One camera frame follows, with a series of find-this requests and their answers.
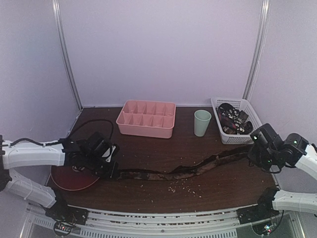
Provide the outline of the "dark floral patterned tie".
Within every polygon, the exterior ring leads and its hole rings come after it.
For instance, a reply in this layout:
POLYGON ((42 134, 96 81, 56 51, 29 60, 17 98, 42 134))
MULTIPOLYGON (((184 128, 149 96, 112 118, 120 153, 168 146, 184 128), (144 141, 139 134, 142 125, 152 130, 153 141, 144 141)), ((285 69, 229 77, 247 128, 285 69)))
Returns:
POLYGON ((202 175, 212 169, 229 163, 240 161, 247 157, 252 145, 244 145, 231 150, 213 154, 194 166, 179 166, 170 172, 160 172, 141 169, 118 170, 118 179, 135 179, 145 181, 172 181, 188 179, 202 175))

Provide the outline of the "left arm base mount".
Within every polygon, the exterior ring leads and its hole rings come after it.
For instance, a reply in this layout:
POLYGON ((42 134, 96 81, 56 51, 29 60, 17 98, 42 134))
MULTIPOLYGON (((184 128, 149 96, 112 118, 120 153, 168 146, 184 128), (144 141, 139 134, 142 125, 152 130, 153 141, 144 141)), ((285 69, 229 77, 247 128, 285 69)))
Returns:
POLYGON ((55 223, 53 231, 58 237, 65 237, 72 233, 76 225, 85 225, 89 211, 83 208, 69 206, 58 189, 53 189, 55 203, 50 208, 43 208, 45 215, 55 223))

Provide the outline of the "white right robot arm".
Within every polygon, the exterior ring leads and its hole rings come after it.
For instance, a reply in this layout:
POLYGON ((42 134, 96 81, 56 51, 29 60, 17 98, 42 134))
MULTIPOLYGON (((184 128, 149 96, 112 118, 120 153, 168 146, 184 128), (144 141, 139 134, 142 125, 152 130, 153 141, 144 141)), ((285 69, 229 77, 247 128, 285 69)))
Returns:
MULTIPOLYGON (((254 130, 250 138, 253 145, 247 158, 263 172, 279 174, 283 168, 298 169, 317 179, 317 147, 300 134, 291 133, 282 139, 266 123, 254 130)), ((316 214, 317 194, 267 188, 254 207, 254 215, 264 219, 272 211, 283 210, 316 214)))

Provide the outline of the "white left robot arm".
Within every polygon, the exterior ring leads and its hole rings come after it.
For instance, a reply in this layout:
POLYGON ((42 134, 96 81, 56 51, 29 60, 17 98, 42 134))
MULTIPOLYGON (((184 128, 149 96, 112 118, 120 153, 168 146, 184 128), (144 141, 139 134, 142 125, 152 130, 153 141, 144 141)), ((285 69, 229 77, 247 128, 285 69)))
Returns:
POLYGON ((74 141, 61 138, 51 142, 36 142, 20 138, 14 142, 0 142, 0 189, 10 191, 25 200, 51 209, 60 220, 71 216, 71 209, 57 192, 18 173, 15 168, 28 166, 70 167, 86 169, 99 178, 111 177, 118 145, 99 132, 87 139, 74 141))

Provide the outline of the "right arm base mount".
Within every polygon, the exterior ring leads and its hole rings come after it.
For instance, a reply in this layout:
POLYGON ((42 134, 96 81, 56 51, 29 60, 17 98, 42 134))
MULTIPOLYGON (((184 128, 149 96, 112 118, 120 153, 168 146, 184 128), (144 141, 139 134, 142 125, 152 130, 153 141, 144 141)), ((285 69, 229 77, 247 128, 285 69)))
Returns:
POLYGON ((272 204, 275 200, 274 196, 279 191, 281 191, 279 188, 267 188, 259 197, 256 205, 237 209, 236 213, 240 225, 270 219, 266 223, 252 225, 252 230, 261 237, 269 236, 276 231, 284 217, 284 210, 282 212, 274 210, 272 204))

